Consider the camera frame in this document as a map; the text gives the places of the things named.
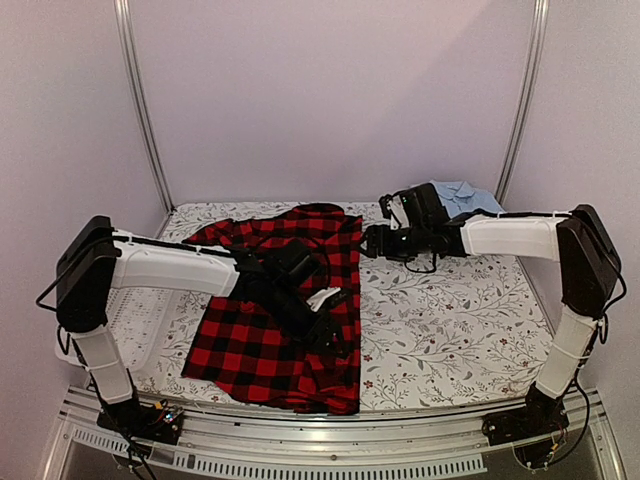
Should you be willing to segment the red black plaid shirt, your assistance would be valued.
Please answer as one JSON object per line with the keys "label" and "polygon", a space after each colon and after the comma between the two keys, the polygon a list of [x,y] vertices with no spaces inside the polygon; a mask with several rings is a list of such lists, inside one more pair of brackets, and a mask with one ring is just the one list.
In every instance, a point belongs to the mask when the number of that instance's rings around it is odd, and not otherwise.
{"label": "red black plaid shirt", "polygon": [[283,334],[276,321],[252,302],[214,297],[198,326],[182,374],[214,382],[233,400],[297,413],[353,415],[360,410],[360,254],[363,220],[334,204],[296,206],[264,219],[224,219],[187,243],[237,247],[271,254],[299,240],[320,262],[306,280],[309,297],[325,287],[348,291],[331,316],[342,328],[346,359],[307,352]]}

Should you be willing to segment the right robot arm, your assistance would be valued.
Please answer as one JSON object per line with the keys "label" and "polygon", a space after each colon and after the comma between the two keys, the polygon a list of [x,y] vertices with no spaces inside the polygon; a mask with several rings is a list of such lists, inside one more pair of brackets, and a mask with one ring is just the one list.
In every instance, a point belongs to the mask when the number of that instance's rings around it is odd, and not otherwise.
{"label": "right robot arm", "polygon": [[609,333],[608,310],[625,285],[622,261],[593,206],[552,213],[491,212],[483,208],[451,215],[431,183],[384,195],[386,224],[364,231],[359,250],[368,258],[407,263],[418,255],[469,257],[512,255],[557,263],[561,319],[547,359],[529,387],[524,407],[483,421],[487,434],[537,436],[563,427],[563,398],[596,343]]}

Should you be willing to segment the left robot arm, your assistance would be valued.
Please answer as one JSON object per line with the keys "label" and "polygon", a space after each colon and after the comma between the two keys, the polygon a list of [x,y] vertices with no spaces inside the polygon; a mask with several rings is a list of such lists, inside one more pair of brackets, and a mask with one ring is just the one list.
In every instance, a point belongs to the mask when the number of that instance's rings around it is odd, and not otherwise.
{"label": "left robot arm", "polygon": [[349,350],[331,311],[345,296],[329,287],[305,299],[299,289],[323,262],[298,239],[269,253],[139,237],[91,218],[58,259],[55,278],[35,300],[56,316],[95,382],[111,419],[128,434],[148,426],[136,388],[107,328],[111,290],[157,288],[204,293],[262,307],[292,340],[317,353]]}

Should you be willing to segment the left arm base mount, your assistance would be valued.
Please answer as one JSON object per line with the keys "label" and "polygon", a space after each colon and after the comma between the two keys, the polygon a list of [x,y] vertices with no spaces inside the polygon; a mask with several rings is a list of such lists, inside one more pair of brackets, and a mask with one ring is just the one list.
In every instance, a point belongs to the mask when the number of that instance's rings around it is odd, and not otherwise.
{"label": "left arm base mount", "polygon": [[184,409],[166,400],[143,405],[137,398],[102,405],[97,425],[126,439],[139,438],[177,445],[182,433]]}

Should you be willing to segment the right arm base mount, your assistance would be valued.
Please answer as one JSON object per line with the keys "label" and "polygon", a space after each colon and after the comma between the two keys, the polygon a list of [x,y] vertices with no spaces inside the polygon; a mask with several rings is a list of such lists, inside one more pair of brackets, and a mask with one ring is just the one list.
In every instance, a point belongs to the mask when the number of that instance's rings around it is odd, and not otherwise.
{"label": "right arm base mount", "polygon": [[481,431],[490,446],[510,444],[523,467],[537,470],[550,465],[568,426],[563,404],[553,410],[525,405],[485,415]]}

